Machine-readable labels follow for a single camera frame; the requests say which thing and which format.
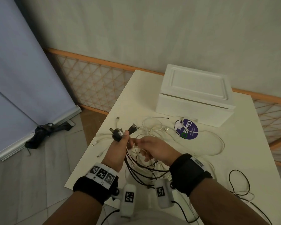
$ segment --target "right hand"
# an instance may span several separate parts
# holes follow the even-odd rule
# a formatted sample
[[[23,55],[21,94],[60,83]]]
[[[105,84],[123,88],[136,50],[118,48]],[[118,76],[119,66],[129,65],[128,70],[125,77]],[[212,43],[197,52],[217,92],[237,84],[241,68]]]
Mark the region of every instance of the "right hand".
[[[165,165],[171,166],[172,163],[182,155],[163,140],[153,136],[135,139],[135,145],[141,149],[141,154],[146,157],[145,162],[155,158]]]

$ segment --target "forearm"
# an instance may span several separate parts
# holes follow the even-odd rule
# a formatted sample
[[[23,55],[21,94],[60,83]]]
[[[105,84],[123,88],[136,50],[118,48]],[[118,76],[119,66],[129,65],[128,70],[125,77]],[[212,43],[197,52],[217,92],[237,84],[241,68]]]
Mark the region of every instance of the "forearm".
[[[205,225],[268,225],[247,204],[211,178],[197,185],[189,199]]]
[[[93,197],[74,192],[44,225],[96,225],[102,205]]]

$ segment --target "hand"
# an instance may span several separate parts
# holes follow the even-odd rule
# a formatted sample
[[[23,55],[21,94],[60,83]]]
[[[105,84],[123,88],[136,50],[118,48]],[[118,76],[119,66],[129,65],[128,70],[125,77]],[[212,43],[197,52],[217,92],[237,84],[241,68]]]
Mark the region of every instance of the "hand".
[[[146,157],[145,162],[155,158],[165,165],[171,166],[172,163],[182,155],[163,140],[153,136],[135,139],[135,145],[142,149],[141,154]]]
[[[129,137],[129,132],[126,130],[124,132],[124,136],[119,142],[114,140],[111,143],[101,163],[114,169],[116,172],[120,172],[126,156],[126,147],[131,149],[134,144],[134,140],[134,138]]]

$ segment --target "left hand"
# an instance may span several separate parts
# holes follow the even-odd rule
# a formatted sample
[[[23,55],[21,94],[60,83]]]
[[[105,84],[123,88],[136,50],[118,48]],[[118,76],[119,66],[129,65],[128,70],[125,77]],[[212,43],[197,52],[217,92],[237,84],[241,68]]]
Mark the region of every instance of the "left hand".
[[[126,156],[126,147],[131,149],[134,143],[135,139],[130,138],[129,132],[126,130],[119,142],[114,140],[111,143],[101,163],[114,169],[116,172],[120,172]]]

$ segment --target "floor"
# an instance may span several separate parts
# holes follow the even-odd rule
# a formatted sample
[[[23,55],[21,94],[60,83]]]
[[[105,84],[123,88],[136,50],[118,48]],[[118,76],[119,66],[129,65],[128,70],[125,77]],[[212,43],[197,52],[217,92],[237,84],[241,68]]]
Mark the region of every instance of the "floor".
[[[70,131],[48,137],[38,149],[23,149],[0,163],[0,225],[42,224],[72,194],[64,187],[105,115],[89,110],[71,120]],[[105,206],[98,224],[115,210]],[[116,214],[105,225],[114,224]]]

